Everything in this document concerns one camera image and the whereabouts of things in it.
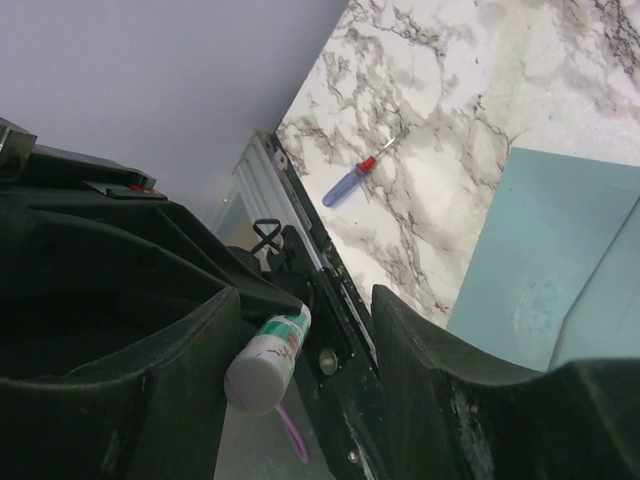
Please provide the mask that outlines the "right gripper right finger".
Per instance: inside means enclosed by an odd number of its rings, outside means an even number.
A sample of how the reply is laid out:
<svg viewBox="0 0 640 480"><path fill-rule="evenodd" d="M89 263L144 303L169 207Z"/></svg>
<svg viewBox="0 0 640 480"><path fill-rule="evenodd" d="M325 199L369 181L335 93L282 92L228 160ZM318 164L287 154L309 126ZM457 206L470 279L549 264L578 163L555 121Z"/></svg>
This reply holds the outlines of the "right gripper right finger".
<svg viewBox="0 0 640 480"><path fill-rule="evenodd" d="M572 361L540 373L372 292L396 479L635 479L639 363Z"/></svg>

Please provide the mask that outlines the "green glue tube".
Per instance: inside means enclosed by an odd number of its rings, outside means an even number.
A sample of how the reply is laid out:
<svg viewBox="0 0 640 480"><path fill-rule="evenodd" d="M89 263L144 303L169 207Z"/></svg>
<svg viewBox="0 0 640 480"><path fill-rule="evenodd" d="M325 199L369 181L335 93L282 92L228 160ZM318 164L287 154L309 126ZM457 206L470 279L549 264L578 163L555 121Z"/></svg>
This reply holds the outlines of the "green glue tube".
<svg viewBox="0 0 640 480"><path fill-rule="evenodd" d="M280 404L310 326L311 312L305 305L296 314L266 321L225 373L225 394L234 408L264 415Z"/></svg>

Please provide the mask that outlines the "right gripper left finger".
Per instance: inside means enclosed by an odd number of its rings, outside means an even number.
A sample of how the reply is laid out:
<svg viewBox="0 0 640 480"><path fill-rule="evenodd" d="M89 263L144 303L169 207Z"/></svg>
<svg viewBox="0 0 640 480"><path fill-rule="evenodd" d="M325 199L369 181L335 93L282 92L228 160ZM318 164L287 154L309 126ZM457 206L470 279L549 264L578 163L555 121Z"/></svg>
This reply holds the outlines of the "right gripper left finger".
<svg viewBox="0 0 640 480"><path fill-rule="evenodd" d="M2 478L213 478L239 322L239 294L226 288L64 375L3 378Z"/></svg>

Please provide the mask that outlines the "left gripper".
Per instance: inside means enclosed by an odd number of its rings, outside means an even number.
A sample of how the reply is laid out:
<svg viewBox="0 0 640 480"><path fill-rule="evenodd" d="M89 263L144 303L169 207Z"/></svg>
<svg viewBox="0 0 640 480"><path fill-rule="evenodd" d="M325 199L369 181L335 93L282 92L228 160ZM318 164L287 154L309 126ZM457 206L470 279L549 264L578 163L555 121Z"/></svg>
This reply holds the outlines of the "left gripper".
<svg viewBox="0 0 640 480"><path fill-rule="evenodd" d="M63 375L171 325L235 259L142 173L1 124L1 374Z"/></svg>

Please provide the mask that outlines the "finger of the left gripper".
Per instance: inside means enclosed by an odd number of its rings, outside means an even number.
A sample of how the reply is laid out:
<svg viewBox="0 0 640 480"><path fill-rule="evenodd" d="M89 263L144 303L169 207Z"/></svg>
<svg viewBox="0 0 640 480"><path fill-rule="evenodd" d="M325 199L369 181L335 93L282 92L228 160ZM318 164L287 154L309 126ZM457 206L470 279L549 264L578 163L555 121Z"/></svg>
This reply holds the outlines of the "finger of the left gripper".
<svg viewBox="0 0 640 480"><path fill-rule="evenodd" d="M163 222L159 228L161 246L235 287L245 315L253 318L300 311L302 301L267 281L255 257L248 252L238 255L184 206L165 202L156 210Z"/></svg>

